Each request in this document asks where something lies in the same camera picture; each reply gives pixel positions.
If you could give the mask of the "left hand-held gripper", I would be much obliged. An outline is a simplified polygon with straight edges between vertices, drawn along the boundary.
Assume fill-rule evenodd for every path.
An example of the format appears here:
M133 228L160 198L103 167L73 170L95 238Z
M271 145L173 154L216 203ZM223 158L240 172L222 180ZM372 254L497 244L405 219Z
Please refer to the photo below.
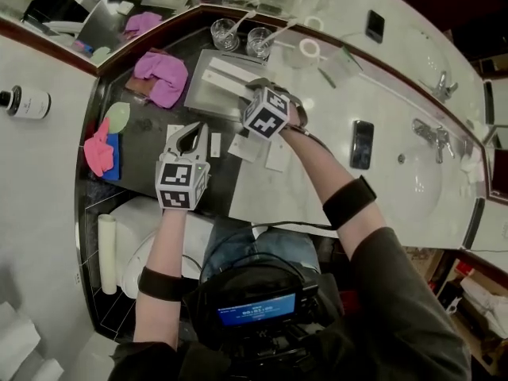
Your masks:
M206 161L210 131L197 121L184 126L167 139L157 164L155 188L161 209L194 210L204 194L210 164ZM188 160L178 156L194 156Z

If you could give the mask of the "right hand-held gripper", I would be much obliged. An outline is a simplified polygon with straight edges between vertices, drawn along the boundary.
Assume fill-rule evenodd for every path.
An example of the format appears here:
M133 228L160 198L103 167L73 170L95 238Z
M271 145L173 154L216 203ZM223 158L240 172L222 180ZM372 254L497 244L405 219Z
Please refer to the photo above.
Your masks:
M250 133L271 140L283 129L304 129L308 122L302 102L285 87L266 78L245 85L252 99L243 111L241 123Z

